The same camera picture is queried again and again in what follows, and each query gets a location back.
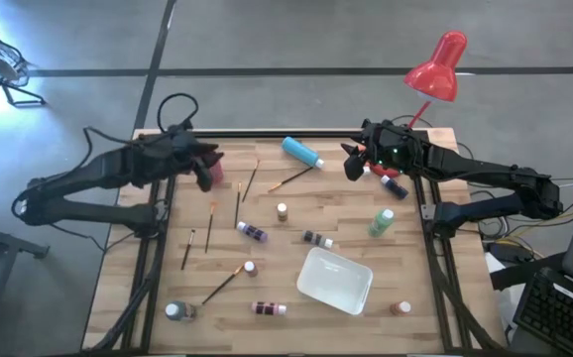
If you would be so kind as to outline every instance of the wooden table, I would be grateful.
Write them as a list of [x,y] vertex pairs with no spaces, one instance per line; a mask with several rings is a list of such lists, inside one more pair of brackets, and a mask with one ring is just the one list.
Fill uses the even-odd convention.
[[[450,128],[430,129],[430,141],[456,149]],[[413,185],[399,178],[410,194],[397,200],[379,182],[379,177],[346,179],[346,154],[338,139],[303,139],[325,161],[314,170],[283,187],[267,190],[301,171],[305,165],[286,154],[277,139],[203,140],[220,144],[225,181],[208,193],[201,192],[195,177],[177,177],[171,211],[151,353],[252,354],[252,353],[404,353],[441,352],[432,286],[427,268]],[[239,220],[269,233],[258,243],[234,229],[238,182],[243,191],[256,159],[260,166],[247,199],[241,203]],[[468,202],[467,185],[461,180],[440,185],[443,201]],[[147,189],[124,187],[119,204],[148,200]],[[209,251],[204,244],[209,205],[217,201]],[[288,206],[288,221],[279,222],[276,205]],[[395,212],[395,223],[380,238],[370,238],[366,227],[381,208]],[[184,271],[180,270],[190,229],[196,229],[194,244]],[[301,294],[295,287],[307,252],[313,247],[300,240],[302,230],[332,238],[331,249],[373,270],[374,280],[360,316],[351,316]],[[113,226],[109,244],[124,236],[127,228]],[[480,240],[476,234],[459,232],[452,239],[463,299],[472,313],[497,341],[504,343],[498,308]],[[138,250],[136,239],[127,240],[104,258],[84,347],[96,343],[126,305]],[[260,271],[255,278],[241,273],[206,306],[192,323],[170,321],[164,314],[171,300],[199,305],[238,266],[253,260]],[[251,312],[252,301],[286,304],[285,316]],[[393,316],[391,303],[407,300],[412,313]],[[452,308],[448,308],[452,334],[457,335]],[[134,343],[141,336],[138,314]]]

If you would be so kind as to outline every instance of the white plastic tray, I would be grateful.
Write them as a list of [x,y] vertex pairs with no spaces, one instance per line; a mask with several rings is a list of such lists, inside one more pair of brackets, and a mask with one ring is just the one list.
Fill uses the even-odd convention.
[[321,248],[308,252],[297,289],[333,307],[358,315],[364,309],[373,271]]

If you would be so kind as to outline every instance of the lamp shade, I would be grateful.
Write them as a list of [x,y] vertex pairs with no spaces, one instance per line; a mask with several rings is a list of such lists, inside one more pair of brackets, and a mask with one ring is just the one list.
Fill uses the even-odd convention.
[[467,46],[467,38],[460,31],[445,33],[436,45],[429,61],[411,70],[403,82],[415,90],[445,101],[454,101],[457,84],[454,68]]

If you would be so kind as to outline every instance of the paintbrush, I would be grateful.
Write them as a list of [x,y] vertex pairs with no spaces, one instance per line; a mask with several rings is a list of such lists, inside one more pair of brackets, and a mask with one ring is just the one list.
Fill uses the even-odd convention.
[[236,216],[234,217],[234,228],[238,227],[238,207],[240,206],[240,186],[242,182],[238,182],[238,196],[236,197]]
[[215,290],[212,294],[210,294],[209,297],[207,297],[201,304],[205,304],[205,303],[208,302],[213,296],[215,296],[216,293],[220,292],[221,289],[225,288],[225,286],[226,286],[227,284],[229,284],[229,282],[231,282],[232,279],[234,279],[234,278],[238,275],[238,273],[240,273],[240,270],[243,269],[243,266],[244,266],[244,265],[238,267],[238,269],[236,269],[236,270],[234,271],[234,273],[233,273],[231,276],[229,276],[229,278],[227,278],[227,280],[224,281],[223,284],[221,284],[218,288],[216,288],[216,290]]
[[207,253],[207,248],[209,248],[209,235],[211,234],[211,222],[214,220],[214,209],[216,209],[216,202],[211,202],[211,208],[209,209],[209,225],[207,226],[207,241],[205,242],[205,253]]
[[185,255],[183,256],[183,263],[180,265],[181,270],[185,269],[185,262],[187,262],[187,254],[189,254],[189,248],[191,248],[191,242],[194,240],[194,233],[196,233],[196,231],[193,229],[189,233],[189,240],[187,241],[187,247],[185,247]]
[[274,189],[280,187],[281,185],[283,185],[283,184],[285,184],[285,183],[287,183],[287,182],[289,182],[289,181],[291,181],[291,180],[294,180],[294,179],[299,178],[300,176],[302,176],[302,175],[308,173],[308,172],[311,171],[311,170],[313,170],[313,167],[310,167],[310,168],[304,170],[303,172],[301,172],[301,173],[299,173],[299,174],[297,174],[297,175],[294,175],[294,176],[292,176],[292,177],[290,177],[290,178],[285,179],[284,181],[282,181],[282,182],[276,184],[275,186],[269,188],[269,192],[273,191]]
[[258,165],[260,164],[260,160],[256,160],[256,166],[254,167],[254,171],[251,173],[251,178],[249,178],[249,183],[247,183],[247,188],[245,188],[245,194],[243,195],[243,202],[245,198],[247,198],[247,192],[249,192],[249,187],[251,187],[251,181],[254,180],[254,176],[256,175],[256,170],[258,169]]

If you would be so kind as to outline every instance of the blue spray can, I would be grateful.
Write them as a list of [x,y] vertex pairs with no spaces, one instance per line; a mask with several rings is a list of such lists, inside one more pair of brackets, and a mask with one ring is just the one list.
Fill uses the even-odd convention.
[[321,169],[324,166],[324,161],[319,159],[317,153],[306,148],[292,137],[286,137],[283,140],[283,149],[311,167]]

